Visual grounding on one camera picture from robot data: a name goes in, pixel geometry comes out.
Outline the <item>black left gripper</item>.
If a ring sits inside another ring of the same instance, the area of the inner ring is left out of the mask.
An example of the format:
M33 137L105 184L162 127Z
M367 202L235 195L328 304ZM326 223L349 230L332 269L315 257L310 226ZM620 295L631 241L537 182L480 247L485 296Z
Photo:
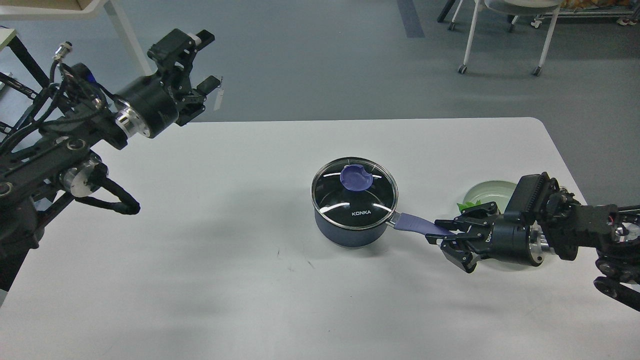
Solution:
M156 75L138 77L115 93L115 124L128 138L139 133L153 139L173 122L187 125L205 111L222 80L210 75L192 88L190 75L197 53L215 39L208 30L192 34L175 28L147 50Z

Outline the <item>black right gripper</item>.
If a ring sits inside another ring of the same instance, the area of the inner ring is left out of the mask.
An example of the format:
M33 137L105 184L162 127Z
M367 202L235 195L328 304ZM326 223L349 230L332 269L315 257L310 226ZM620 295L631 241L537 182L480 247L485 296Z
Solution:
M540 266L546 257L540 229L508 221L498 214L496 202L464 208L454 219L437 219L435 225L444 233L430 230L425 239L432 245L440 242L445 258L467 274L487 259Z

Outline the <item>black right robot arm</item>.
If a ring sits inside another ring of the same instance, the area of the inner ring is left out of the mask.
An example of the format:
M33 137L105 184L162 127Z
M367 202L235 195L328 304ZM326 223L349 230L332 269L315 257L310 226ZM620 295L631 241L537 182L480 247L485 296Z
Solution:
M594 286L639 309L639 292L630 288L639 283L638 206L583 205L543 172L521 177L502 213L482 203L435 225L425 239L467 273L486 259L538 267L546 253L573 261L580 248L593 248L601 272Z

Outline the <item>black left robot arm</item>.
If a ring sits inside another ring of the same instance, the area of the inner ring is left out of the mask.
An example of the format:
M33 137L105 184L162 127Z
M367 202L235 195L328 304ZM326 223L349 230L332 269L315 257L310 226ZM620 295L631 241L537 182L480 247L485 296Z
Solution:
M204 112L221 80L211 75L194 88L190 73L196 55L213 41L208 30L170 31L147 52L157 70L116 93L98 83L84 64L65 63L70 42L58 47L39 92L1 76L4 84L33 100L16 125L1 125L3 296L26 255L39 247L46 226L71 202L122 215L140 211L140 204L108 177L108 167L92 148L104 141L121 150L136 134L153 139Z

